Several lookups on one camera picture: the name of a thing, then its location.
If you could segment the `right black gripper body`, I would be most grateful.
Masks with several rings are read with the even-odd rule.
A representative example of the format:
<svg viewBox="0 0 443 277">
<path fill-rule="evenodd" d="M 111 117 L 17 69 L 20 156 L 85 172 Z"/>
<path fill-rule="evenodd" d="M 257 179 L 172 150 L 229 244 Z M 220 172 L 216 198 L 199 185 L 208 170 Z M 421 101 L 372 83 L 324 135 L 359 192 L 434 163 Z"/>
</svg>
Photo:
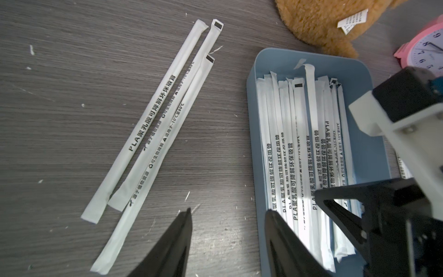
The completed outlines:
<svg viewBox="0 0 443 277">
<path fill-rule="evenodd" d="M 368 185 L 366 277 L 440 277 L 443 222 L 413 178 Z"/>
</svg>

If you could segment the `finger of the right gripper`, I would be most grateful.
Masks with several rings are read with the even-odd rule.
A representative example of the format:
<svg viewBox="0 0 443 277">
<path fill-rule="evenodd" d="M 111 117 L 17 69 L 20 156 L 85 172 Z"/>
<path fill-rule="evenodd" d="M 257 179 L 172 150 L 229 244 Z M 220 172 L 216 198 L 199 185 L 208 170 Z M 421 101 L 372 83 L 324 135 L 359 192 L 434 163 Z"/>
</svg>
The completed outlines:
<svg viewBox="0 0 443 277">
<path fill-rule="evenodd" d="M 380 184 L 366 183 L 316 190 L 317 205 L 333 220 L 364 258 L 370 257 L 370 233 L 379 227 L 378 190 Z M 365 207 L 361 217 L 338 204 L 338 200 L 357 200 Z"/>
</svg>

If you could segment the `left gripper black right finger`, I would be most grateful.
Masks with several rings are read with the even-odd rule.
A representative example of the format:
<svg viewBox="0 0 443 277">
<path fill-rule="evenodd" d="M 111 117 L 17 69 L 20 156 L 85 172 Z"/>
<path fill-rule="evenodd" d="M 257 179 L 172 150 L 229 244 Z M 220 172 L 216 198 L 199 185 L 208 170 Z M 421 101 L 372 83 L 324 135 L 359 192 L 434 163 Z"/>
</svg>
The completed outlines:
<svg viewBox="0 0 443 277">
<path fill-rule="evenodd" d="M 330 276 L 276 211 L 265 213 L 265 240 L 273 277 Z"/>
</svg>

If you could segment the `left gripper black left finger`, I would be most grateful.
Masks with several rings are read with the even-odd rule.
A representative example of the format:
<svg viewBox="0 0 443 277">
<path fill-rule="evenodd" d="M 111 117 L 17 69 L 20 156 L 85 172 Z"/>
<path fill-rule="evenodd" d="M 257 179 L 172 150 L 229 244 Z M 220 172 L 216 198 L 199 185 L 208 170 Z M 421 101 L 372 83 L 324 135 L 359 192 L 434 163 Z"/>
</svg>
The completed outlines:
<svg viewBox="0 0 443 277">
<path fill-rule="evenodd" d="M 192 241 L 192 210 L 180 212 L 130 277 L 184 277 Z"/>
</svg>

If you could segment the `pile straw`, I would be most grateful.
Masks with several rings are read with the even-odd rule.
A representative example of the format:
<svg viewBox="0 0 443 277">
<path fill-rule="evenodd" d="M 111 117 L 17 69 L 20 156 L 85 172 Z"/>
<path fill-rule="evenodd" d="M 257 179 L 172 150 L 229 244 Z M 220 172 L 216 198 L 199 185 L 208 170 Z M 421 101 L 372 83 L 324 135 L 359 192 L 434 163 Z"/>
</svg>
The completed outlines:
<svg viewBox="0 0 443 277">
<path fill-rule="evenodd" d="M 163 102 L 172 89 L 178 75 L 181 73 L 190 54 L 200 39 L 200 36 L 207 28 L 208 26 L 202 20 L 197 20 L 194 23 L 193 28 L 189 32 L 186 40 L 168 68 L 165 76 L 162 78 L 159 86 L 143 112 L 143 115 L 135 124 L 132 133 L 118 154 L 111 169 L 108 171 L 104 180 L 82 213 L 81 219 L 93 224 L 97 224 L 99 222 L 105 211 L 110 196 L 114 191 L 114 188 L 121 179 L 122 174 L 128 167 L 128 164 L 143 141 L 144 136 L 146 135 Z"/>
<path fill-rule="evenodd" d="M 311 126 L 311 153 L 314 167 L 314 190 L 323 185 L 323 167 L 321 156 L 321 140 L 319 135 L 319 120 L 317 94 L 315 85 L 315 67 L 305 63 L 306 89 L 308 93 L 309 116 Z M 335 272 L 335 262 L 331 250 L 330 218 L 320 208 L 320 201 L 314 197 L 314 256 L 327 271 Z"/>
</svg>

